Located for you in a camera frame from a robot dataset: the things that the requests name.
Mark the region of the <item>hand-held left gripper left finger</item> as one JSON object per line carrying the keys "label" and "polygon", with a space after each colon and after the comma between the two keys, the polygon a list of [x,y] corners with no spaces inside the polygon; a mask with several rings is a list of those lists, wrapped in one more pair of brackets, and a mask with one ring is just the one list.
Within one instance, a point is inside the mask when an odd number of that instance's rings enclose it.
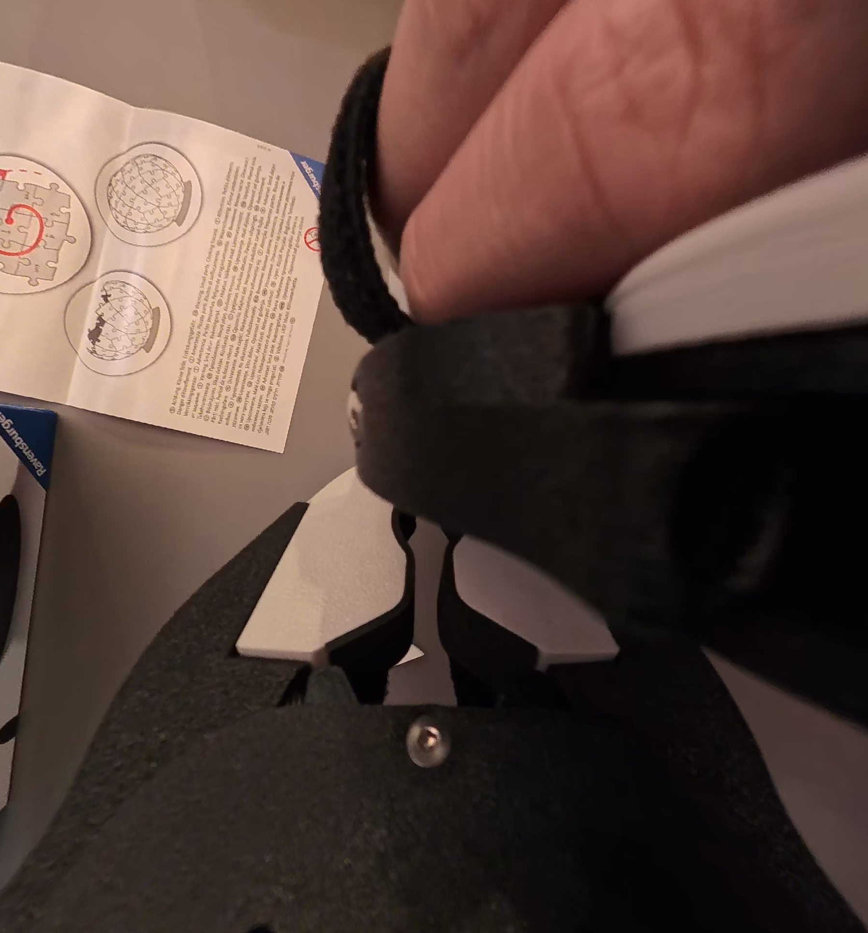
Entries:
{"label": "hand-held left gripper left finger", "polygon": [[371,492],[350,468],[303,513],[235,647],[248,658],[344,665],[370,631],[405,623],[370,660],[396,665],[413,639],[413,517]]}

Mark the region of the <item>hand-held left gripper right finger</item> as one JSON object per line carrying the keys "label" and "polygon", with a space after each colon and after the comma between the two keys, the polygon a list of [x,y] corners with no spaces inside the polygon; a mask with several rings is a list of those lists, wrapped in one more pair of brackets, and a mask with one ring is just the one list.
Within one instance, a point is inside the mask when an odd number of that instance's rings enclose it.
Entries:
{"label": "hand-held left gripper right finger", "polygon": [[608,661],[603,616],[529,562],[474,536],[451,536],[438,593],[440,642],[471,673],[545,673]]}

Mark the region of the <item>person's right hand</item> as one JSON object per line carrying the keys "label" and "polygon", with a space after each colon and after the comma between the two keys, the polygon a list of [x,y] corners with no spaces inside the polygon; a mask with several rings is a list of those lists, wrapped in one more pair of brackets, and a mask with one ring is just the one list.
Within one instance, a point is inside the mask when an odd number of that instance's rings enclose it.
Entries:
{"label": "person's right hand", "polygon": [[406,2],[372,212],[423,323],[603,294],[868,152],[868,1]]}

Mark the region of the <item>folded instruction sheet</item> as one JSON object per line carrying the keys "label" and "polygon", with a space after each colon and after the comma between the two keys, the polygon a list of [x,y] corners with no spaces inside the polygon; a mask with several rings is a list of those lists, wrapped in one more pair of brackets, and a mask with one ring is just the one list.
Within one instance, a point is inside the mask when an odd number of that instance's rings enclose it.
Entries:
{"label": "folded instruction sheet", "polygon": [[0,391],[282,452],[323,164],[0,63]]}

